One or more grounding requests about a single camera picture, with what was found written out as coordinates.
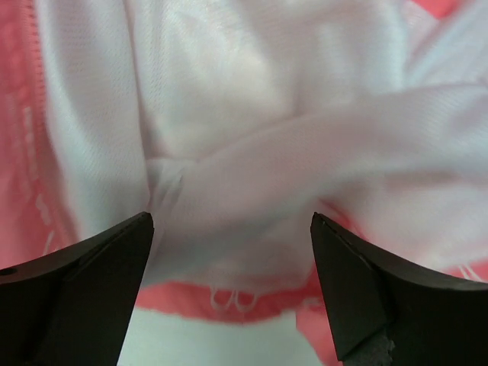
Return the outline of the pink hooded children's jacket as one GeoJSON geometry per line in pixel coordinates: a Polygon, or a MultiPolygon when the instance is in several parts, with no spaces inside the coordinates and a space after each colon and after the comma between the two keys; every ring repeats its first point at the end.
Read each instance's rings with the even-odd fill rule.
{"type": "Polygon", "coordinates": [[[1,265],[146,211],[124,365],[334,365],[310,221],[487,279],[485,1],[3,1],[1,265]]]}

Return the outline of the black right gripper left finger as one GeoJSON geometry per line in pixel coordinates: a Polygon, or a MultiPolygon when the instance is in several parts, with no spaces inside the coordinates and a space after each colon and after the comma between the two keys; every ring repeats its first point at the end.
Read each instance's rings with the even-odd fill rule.
{"type": "Polygon", "coordinates": [[[153,240],[142,212],[1,270],[3,365],[116,365],[153,240]]]}

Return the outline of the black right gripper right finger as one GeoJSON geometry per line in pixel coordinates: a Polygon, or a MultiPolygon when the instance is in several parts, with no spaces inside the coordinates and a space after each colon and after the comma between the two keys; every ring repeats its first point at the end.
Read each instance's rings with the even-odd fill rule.
{"type": "Polygon", "coordinates": [[[487,285],[424,268],[322,214],[310,227],[344,365],[485,365],[487,285]]]}

